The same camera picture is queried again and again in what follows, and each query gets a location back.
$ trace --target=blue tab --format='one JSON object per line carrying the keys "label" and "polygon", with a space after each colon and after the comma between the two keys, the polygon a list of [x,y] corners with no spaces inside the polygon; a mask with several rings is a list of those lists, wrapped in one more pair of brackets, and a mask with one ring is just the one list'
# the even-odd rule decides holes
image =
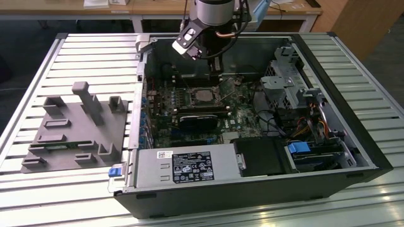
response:
{"label": "blue tab", "polygon": [[121,168],[111,168],[108,171],[109,177],[121,176]]}
{"label": "blue tab", "polygon": [[309,152],[309,145],[307,142],[295,142],[288,145],[291,153]]}

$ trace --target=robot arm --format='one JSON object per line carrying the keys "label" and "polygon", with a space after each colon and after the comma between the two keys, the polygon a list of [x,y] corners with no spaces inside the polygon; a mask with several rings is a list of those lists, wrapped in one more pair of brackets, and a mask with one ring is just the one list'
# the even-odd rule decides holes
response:
{"label": "robot arm", "polygon": [[191,21],[172,47],[185,58],[208,60],[211,73],[221,73],[223,53],[233,46],[243,31],[257,28],[269,2],[271,0],[195,0]]}

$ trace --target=power supply label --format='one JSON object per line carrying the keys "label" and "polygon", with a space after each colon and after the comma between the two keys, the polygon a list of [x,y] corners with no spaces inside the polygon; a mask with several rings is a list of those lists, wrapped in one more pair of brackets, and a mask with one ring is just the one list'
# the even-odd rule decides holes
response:
{"label": "power supply label", "polygon": [[175,183],[215,180],[211,152],[173,154],[172,176]]}

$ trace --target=metal slotted table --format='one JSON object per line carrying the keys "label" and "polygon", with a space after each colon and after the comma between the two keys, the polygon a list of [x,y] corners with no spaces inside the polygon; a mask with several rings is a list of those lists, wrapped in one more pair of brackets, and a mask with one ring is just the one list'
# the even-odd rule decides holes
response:
{"label": "metal slotted table", "polygon": [[[47,96],[79,102],[85,80],[99,100],[136,93],[136,34],[69,34],[55,40],[0,138],[0,226],[375,226],[404,219],[404,111],[337,37],[301,35],[395,170],[329,198],[137,220],[108,192],[108,167],[21,174]],[[128,113],[124,149],[128,147]]]}

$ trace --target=sticker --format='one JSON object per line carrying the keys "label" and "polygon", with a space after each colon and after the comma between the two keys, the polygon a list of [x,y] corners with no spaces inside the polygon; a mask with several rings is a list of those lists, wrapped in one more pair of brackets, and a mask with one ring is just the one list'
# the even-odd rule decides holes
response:
{"label": "sticker", "polygon": [[113,11],[111,11],[111,13],[129,13],[129,11],[124,11],[124,10],[113,10]]}
{"label": "sticker", "polygon": [[157,151],[157,158],[171,158],[172,150]]}
{"label": "sticker", "polygon": [[172,175],[175,183],[215,180],[211,152],[172,154]]}

